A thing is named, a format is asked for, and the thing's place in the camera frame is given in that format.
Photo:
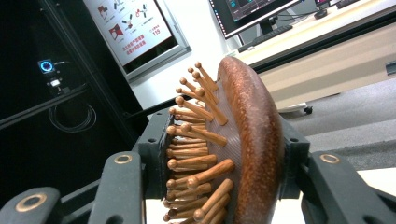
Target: computer monitor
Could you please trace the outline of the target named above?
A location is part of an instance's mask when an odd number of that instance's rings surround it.
[[[300,2],[301,0],[209,0],[226,39]]]

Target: black enclosure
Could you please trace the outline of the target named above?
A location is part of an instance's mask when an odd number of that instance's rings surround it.
[[[56,3],[18,0],[0,8],[0,207],[31,188],[54,187],[64,196],[99,179],[106,159],[131,150],[148,123],[126,122],[142,108],[82,1]],[[55,71],[43,74],[37,62],[47,59]],[[54,78],[60,85],[51,86]],[[80,133],[55,128],[55,106],[67,127],[91,107],[93,126]]]

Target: white desk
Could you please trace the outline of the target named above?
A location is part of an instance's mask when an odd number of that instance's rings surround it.
[[[253,50],[232,55],[257,69],[293,52],[326,41],[396,11],[394,0],[360,0],[348,7],[328,8]],[[396,23],[359,35],[273,69],[258,72],[278,109],[396,77],[385,64],[396,61]]]

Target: white wall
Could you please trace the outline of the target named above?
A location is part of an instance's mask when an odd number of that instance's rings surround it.
[[[165,2],[189,42],[191,52],[130,84],[143,109],[177,96],[175,88],[181,87],[181,77],[192,82],[187,69],[196,62],[216,79],[219,61],[230,51],[227,44],[233,44],[232,39],[226,41],[221,34],[207,0]]]

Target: blue light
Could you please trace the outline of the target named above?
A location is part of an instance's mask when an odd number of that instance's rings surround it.
[[[53,66],[51,60],[40,61],[38,62],[38,66],[40,67],[41,72],[44,74],[55,71],[55,67]]]

